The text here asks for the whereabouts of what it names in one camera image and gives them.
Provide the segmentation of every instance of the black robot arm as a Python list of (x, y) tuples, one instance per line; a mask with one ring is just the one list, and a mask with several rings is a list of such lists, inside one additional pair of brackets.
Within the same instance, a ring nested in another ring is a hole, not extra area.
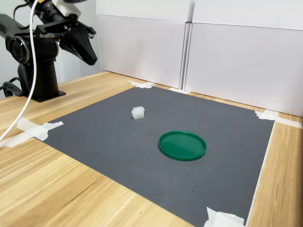
[[(34, 0), (24, 0), (29, 7)], [(63, 3), (78, 3), (85, 0), (57, 0)], [(78, 21), (77, 13), (65, 13), (53, 4), (52, 0), (44, 0), (37, 4), (35, 15), (44, 23), (38, 25), (34, 31), (34, 46), (36, 51), (37, 77), (32, 99), (42, 102), (64, 95), (59, 91), (54, 68), (54, 61), (61, 49), (66, 50), (88, 65), (94, 65), (98, 60), (91, 47), (89, 39), (94, 38), (95, 30)], [(5, 38), (6, 49), (14, 59), (20, 63), (18, 68), (22, 93), (15, 89), (10, 82), (3, 84), (15, 95), (27, 96), (33, 81), (33, 59), (29, 29), (7, 15), (0, 15), (0, 36)]]

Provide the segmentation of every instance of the wooden tabletop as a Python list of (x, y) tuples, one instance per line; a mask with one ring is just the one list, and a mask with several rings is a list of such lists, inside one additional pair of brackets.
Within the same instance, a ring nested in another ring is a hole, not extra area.
[[(30, 101), (23, 117), (36, 124), (49, 122), (132, 88), (129, 79), (142, 82), (103, 72), (62, 83), (59, 89), (67, 95), (44, 103)], [(189, 95), (264, 111), (195, 93)], [(9, 127), (25, 102), (25, 97), (0, 99), (0, 134)], [(300, 117), (282, 113), (279, 116), (303, 122)], [(6, 138), (20, 133), (14, 127)], [(303, 226), (302, 188), (303, 130), (276, 122), (247, 225)], [(32, 138), (13, 148), (0, 148), (0, 226), (191, 225)]]

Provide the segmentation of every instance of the white panel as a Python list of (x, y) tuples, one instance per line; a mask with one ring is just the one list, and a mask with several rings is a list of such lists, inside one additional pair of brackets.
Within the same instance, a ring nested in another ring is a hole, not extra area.
[(303, 31), (194, 23), (185, 90), (303, 116)]
[(196, 0), (194, 22), (303, 30), (302, 0)]
[(195, 0), (97, 0), (97, 14), (184, 21), (192, 16)]
[(179, 87), (184, 22), (98, 16), (104, 70)]

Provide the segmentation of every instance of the white tape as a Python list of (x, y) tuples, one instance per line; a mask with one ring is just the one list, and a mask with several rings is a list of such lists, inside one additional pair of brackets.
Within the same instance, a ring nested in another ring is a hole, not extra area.
[(136, 87), (140, 87), (140, 88), (151, 88), (152, 85), (154, 85), (155, 83), (151, 83), (151, 82), (146, 82), (146, 83), (138, 83), (138, 82), (134, 82), (132, 80), (128, 80), (128, 82), (131, 82), (132, 85), (135, 85)]
[(33, 122), (25, 118), (21, 118), (17, 122), (17, 128), (25, 131), (27, 134), (31, 135), (32, 137), (36, 137), (37, 139), (43, 141), (47, 138), (48, 129), (44, 128), (41, 125), (37, 125)]
[(299, 129), (303, 129), (303, 126), (301, 123), (278, 117), (278, 112), (276, 112), (276, 111), (265, 110), (264, 112), (255, 111), (255, 113), (259, 117), (259, 119), (272, 120), (272, 121), (276, 121), (278, 123), (282, 123), (282, 124), (286, 124), (289, 126), (299, 128)]
[(188, 94), (190, 93), (190, 91), (185, 91), (185, 90), (181, 90), (181, 89), (176, 89), (176, 88), (171, 88), (170, 89), (171, 91), (175, 91), (175, 92), (179, 92), (179, 93), (182, 93), (182, 94)]
[(244, 219), (233, 214), (216, 212), (207, 207), (208, 220), (204, 227), (244, 227)]
[(14, 136), (12, 138), (9, 138), (8, 140), (5, 140), (3, 142), (0, 142), (0, 148), (1, 147), (9, 147), (9, 148), (13, 148), (14, 146), (23, 143), (29, 139), (31, 139), (32, 136), (27, 134), (26, 132), (23, 132), (17, 136)]
[(44, 123), (43, 125), (37, 125), (35, 123), (30, 122), (29, 120), (27, 120), (25, 118), (21, 118), (17, 122), (17, 128), (23, 130), (24, 132), (15, 137), (9, 138), (8, 140), (0, 142), (0, 148), (1, 147), (12, 148), (33, 137), (36, 137), (37, 139), (44, 141), (48, 137), (48, 134), (47, 134), (48, 131), (51, 129), (57, 128), (60, 125), (63, 125), (63, 123), (57, 122), (57, 123)]

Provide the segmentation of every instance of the green dish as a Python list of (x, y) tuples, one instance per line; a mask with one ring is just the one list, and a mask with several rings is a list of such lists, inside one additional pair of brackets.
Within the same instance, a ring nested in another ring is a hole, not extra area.
[(160, 137), (159, 148), (164, 155), (175, 160), (194, 161), (205, 154), (206, 143), (193, 133), (170, 131)]

